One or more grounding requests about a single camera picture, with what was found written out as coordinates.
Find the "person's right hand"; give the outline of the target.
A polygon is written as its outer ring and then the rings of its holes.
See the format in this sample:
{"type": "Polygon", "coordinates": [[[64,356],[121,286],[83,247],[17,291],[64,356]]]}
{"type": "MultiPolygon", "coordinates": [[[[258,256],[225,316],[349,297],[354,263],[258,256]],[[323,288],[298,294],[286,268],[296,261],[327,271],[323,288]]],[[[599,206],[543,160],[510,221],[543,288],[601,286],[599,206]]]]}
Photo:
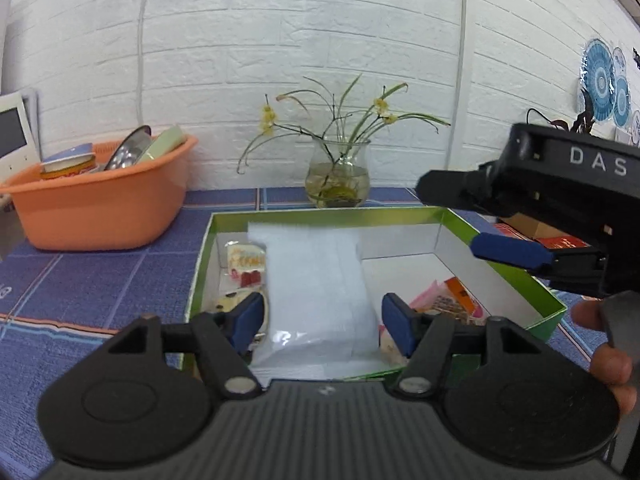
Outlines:
{"type": "MultiPolygon", "coordinates": [[[[575,324],[587,330],[604,331],[598,300],[587,300],[575,304],[570,311],[570,317],[575,324]]],[[[637,389],[630,384],[634,371],[631,357],[609,344],[601,344],[593,352],[589,371],[612,391],[620,407],[620,414],[622,416],[630,414],[638,396],[637,389]]]]}

